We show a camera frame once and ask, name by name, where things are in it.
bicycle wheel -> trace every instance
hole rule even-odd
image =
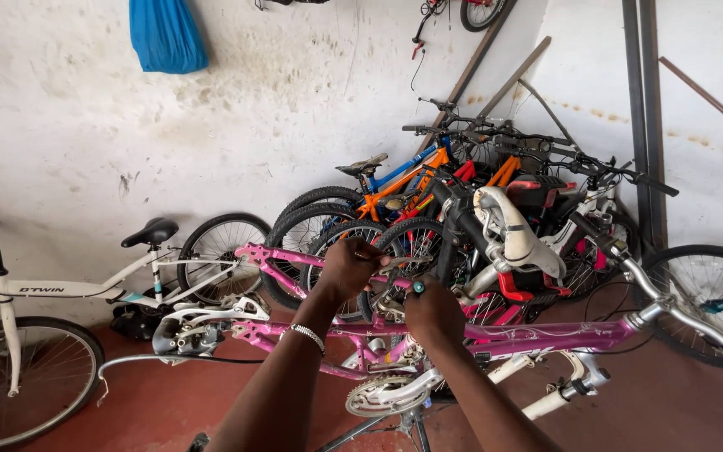
[[[180,250],[180,259],[190,261],[177,265],[177,283],[181,290],[185,292],[227,268],[226,264],[201,264],[198,260],[235,262],[233,252],[236,248],[247,242],[263,243],[268,234],[269,226],[247,213],[229,213],[206,221],[192,232]],[[257,266],[242,262],[188,298],[194,303],[219,305],[226,295],[258,289],[261,285],[260,273]]]
[[[375,242],[375,247],[392,257],[439,256],[443,242],[443,224],[428,218],[410,218],[387,229]],[[434,268],[436,262],[406,263],[398,269],[398,276],[415,278]],[[387,290],[383,284],[373,284],[369,292],[359,293],[356,303],[367,322],[373,321],[375,306],[382,297],[390,295],[403,303],[406,293],[399,287]]]
[[[347,187],[320,187],[306,191],[303,195],[291,201],[275,220],[277,224],[281,218],[289,215],[299,208],[314,203],[335,203],[349,208],[356,208],[364,203],[364,195]]]
[[[670,293],[683,311],[723,331],[723,246],[678,246],[644,258],[643,269],[651,282]],[[635,290],[638,308],[651,301]],[[690,326],[664,314],[652,325],[655,336],[675,351],[706,365],[723,368],[723,351],[713,347]]]
[[[640,237],[635,221],[629,216],[608,211],[613,217],[610,235],[617,237],[634,250],[639,246]],[[567,272],[562,285],[570,289],[570,295],[559,297],[559,303],[573,303],[587,297],[602,284],[608,283],[621,270],[618,262],[599,257],[596,245],[586,239],[585,231],[577,229],[571,234],[568,243],[560,251]]]
[[[336,243],[336,241],[347,237],[361,237],[367,243],[373,243],[386,230],[386,226],[371,220],[345,221],[342,224],[337,224],[314,241],[311,248],[308,249],[308,254],[325,257],[329,246]],[[315,267],[314,265],[303,265],[300,269],[300,285],[310,291],[320,278],[321,273],[322,268],[320,267]],[[293,303],[298,302],[298,298],[293,300]],[[356,322],[357,320],[361,320],[362,314],[358,309],[356,298],[342,305],[342,308],[339,309],[337,315],[347,322]]]
[[[505,2],[506,0],[492,0],[490,5],[476,5],[475,3],[463,1],[462,10],[459,12],[462,26],[464,26],[465,30],[473,33],[482,31],[500,16]]]
[[[335,203],[316,203],[299,208],[280,219],[267,237],[266,246],[308,252],[313,242],[332,227],[345,221],[356,220],[356,211]],[[295,283],[300,280],[301,264],[273,259],[272,263],[286,273]],[[264,288],[277,303],[290,309],[300,306],[300,299],[278,281],[261,273]]]
[[[16,318],[22,342],[19,391],[10,388],[10,353],[0,321],[0,447],[33,439],[79,411],[96,391],[105,361],[82,326],[50,317]]]

white bicycle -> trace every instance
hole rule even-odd
[[[264,242],[269,228],[256,217],[228,214],[206,222],[173,259],[169,255],[175,249],[162,254],[161,243],[176,232],[175,221],[149,221],[121,243],[125,248],[147,244],[147,255],[102,284],[9,279],[0,250],[0,447],[44,434],[80,410],[93,396],[99,384],[96,372],[105,360],[90,331],[60,318],[17,317],[14,297],[104,298],[138,305],[149,315],[185,312],[219,318],[233,311],[237,294],[259,286],[258,268],[233,255],[241,244]],[[147,265],[153,289],[141,295],[118,287]],[[177,266],[180,286],[175,290],[164,287],[162,265]]]

